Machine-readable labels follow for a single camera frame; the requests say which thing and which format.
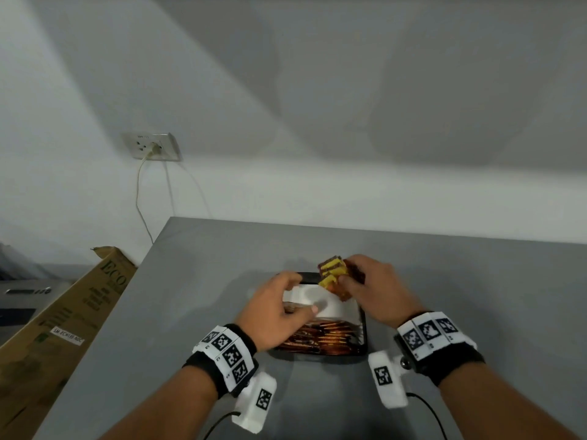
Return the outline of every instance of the power cord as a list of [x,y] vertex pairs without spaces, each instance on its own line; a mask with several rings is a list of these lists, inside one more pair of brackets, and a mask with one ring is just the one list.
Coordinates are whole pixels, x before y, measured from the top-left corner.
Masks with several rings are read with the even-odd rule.
[[149,159],[152,155],[159,154],[160,152],[161,152],[161,148],[159,148],[159,145],[153,144],[153,146],[151,147],[151,150],[149,150],[149,152],[145,155],[145,157],[143,157],[143,160],[141,160],[141,164],[138,166],[138,170],[137,170],[137,196],[135,199],[135,205],[137,207],[138,215],[141,217],[141,221],[143,221],[143,225],[145,226],[145,229],[147,229],[147,233],[149,234],[149,238],[151,239],[151,244],[154,244],[153,236],[151,235],[151,232],[149,231],[149,227],[147,227],[147,222],[145,221],[145,218],[143,218],[143,214],[141,213],[141,209],[138,207],[138,186],[139,186],[138,180],[141,176],[141,168],[143,168],[143,164],[145,163],[145,161],[147,159]]
[[208,436],[210,435],[210,433],[211,433],[211,432],[214,430],[214,428],[215,428],[216,426],[218,426],[218,425],[220,424],[220,422],[221,422],[222,420],[224,420],[226,417],[229,417],[229,416],[231,416],[231,415],[237,415],[237,416],[239,416],[240,414],[241,414],[241,413],[240,413],[239,411],[232,411],[232,412],[229,412],[228,414],[224,414],[222,417],[220,417],[220,418],[218,419],[218,421],[217,421],[216,423],[214,423],[214,424],[212,425],[212,427],[211,427],[210,429],[208,429],[208,432],[206,432],[206,435],[204,436],[204,438],[202,438],[202,440],[206,440],[206,439],[208,438]]
[[442,431],[442,436],[444,437],[444,440],[449,440],[448,437],[446,437],[446,432],[444,432],[444,428],[442,426],[442,423],[440,422],[440,419],[438,418],[438,415],[436,415],[436,412],[434,411],[434,409],[432,409],[432,406],[430,406],[425,399],[423,399],[418,394],[415,394],[414,392],[406,392],[406,395],[408,397],[415,397],[418,400],[422,401],[422,403],[424,403],[426,406],[428,406],[428,408],[430,409],[430,412],[432,413],[432,415],[434,415],[434,418],[438,422],[438,426],[440,427],[440,430]]

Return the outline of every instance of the white outlet plate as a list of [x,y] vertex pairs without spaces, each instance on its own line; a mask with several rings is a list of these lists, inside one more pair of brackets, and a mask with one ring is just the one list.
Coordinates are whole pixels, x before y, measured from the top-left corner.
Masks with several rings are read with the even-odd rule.
[[179,162],[181,160],[179,147],[170,133],[128,131],[123,132],[121,136],[130,155],[135,159],[143,159],[155,144],[161,149],[161,153],[151,155],[150,161]]

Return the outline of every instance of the gray tabletop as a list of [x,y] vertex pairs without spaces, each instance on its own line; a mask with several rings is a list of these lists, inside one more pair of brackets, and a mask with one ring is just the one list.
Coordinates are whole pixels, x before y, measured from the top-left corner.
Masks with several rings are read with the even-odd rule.
[[[587,436],[587,246],[171,218],[76,369],[36,440],[94,439],[176,371],[214,325],[230,322],[275,272],[312,271],[333,254],[392,262],[429,307],[479,345],[489,365]],[[393,331],[368,321],[371,350]],[[214,438],[441,438],[419,401],[388,411],[364,361],[335,365],[260,354],[278,382],[263,431],[230,422]],[[460,435],[427,379],[409,390]],[[209,424],[234,405],[214,408]]]

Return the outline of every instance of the white wall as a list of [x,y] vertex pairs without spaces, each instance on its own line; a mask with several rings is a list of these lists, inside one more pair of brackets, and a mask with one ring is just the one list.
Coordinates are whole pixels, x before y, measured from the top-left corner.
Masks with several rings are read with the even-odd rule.
[[[587,2],[0,0],[0,240],[56,274],[141,206],[587,242]],[[209,210],[197,188],[199,182]]]

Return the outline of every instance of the black cable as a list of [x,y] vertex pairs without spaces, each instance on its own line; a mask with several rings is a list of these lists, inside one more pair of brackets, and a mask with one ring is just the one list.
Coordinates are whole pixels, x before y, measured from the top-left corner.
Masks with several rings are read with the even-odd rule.
[[418,394],[415,394],[414,392],[406,392],[406,395],[408,397],[415,397],[418,400],[422,401],[422,403],[424,403],[426,406],[428,406],[428,408],[430,409],[430,412],[434,415],[434,418],[438,422],[438,426],[440,426],[440,430],[442,431],[442,436],[444,437],[444,440],[449,440],[448,437],[446,437],[446,432],[444,432],[444,428],[442,426],[442,423],[440,422],[440,419],[438,418],[438,415],[436,415],[436,412],[434,411],[434,409],[432,409],[432,406],[430,406],[425,399],[423,399]]
[[218,419],[218,421],[217,421],[216,423],[214,423],[214,424],[212,425],[212,427],[211,427],[210,429],[208,429],[208,432],[206,432],[206,435],[204,436],[204,438],[202,438],[202,440],[206,440],[206,439],[208,438],[208,436],[210,435],[210,433],[211,433],[211,432],[214,430],[214,428],[215,428],[216,426],[218,426],[218,424],[219,424],[219,423],[220,423],[222,420],[224,420],[226,417],[228,417],[228,416],[231,416],[231,415],[237,415],[237,416],[239,416],[240,414],[241,414],[241,413],[240,413],[240,412],[238,412],[238,411],[232,411],[232,412],[229,412],[228,414],[224,414],[222,417],[220,417],[220,418]]

